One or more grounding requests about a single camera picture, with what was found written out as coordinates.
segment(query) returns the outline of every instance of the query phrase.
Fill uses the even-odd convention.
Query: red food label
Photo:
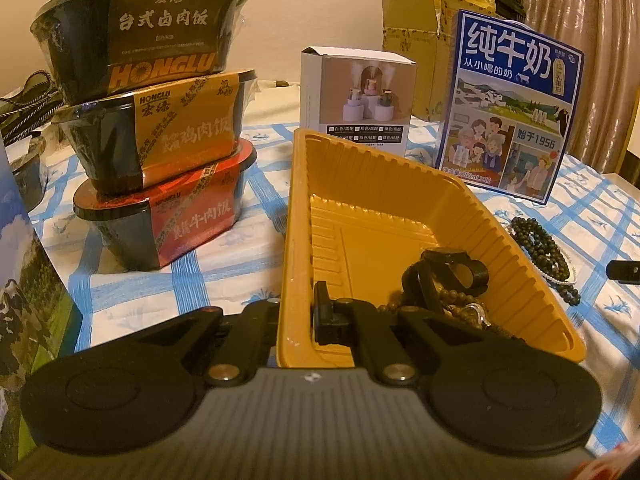
[[[180,183],[177,179],[168,186],[152,188],[151,225],[160,266],[234,224],[238,213],[234,193],[240,170],[237,164],[221,171],[217,168],[213,163],[188,174]]]

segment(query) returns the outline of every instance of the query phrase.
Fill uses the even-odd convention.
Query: orange text honglu
[[[109,91],[123,86],[145,85],[154,81],[174,79],[173,74],[208,72],[213,65],[216,53],[191,54],[190,56],[162,57],[151,61],[140,61],[136,64],[114,65],[111,67]]]

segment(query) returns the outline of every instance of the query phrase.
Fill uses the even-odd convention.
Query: red lid
[[[256,158],[257,152],[252,143],[246,139],[240,139],[238,148],[231,156],[136,193],[119,196],[101,195],[88,179],[76,190],[74,212],[78,217],[93,222],[131,216],[145,210],[150,199],[169,197],[179,192],[184,186],[193,184],[200,179],[205,168],[215,166],[214,173],[219,173],[238,166],[240,171],[244,171],[255,162]]]

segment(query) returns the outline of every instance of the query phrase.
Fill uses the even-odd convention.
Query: table
[[[226,314],[280,295],[293,131],[296,123],[247,126],[257,163],[248,170],[235,227],[158,272],[126,272],[97,230],[76,218],[86,175],[70,148],[50,163],[43,202],[31,213],[38,236],[83,314],[77,349],[214,304]],[[414,119],[406,156],[432,164],[437,125]],[[604,406],[589,448],[596,454],[640,436],[640,288],[606,279],[609,260],[640,260],[640,205],[595,170],[565,156],[546,206],[472,188],[498,220],[536,218],[577,271],[582,303],[566,312],[587,345],[584,367]]]

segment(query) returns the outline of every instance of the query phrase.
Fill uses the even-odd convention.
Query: stack of instant meal boxes
[[[53,119],[89,179],[74,211],[128,269],[165,266],[230,228],[253,70],[223,72],[246,0],[52,0],[31,31],[66,105]]]

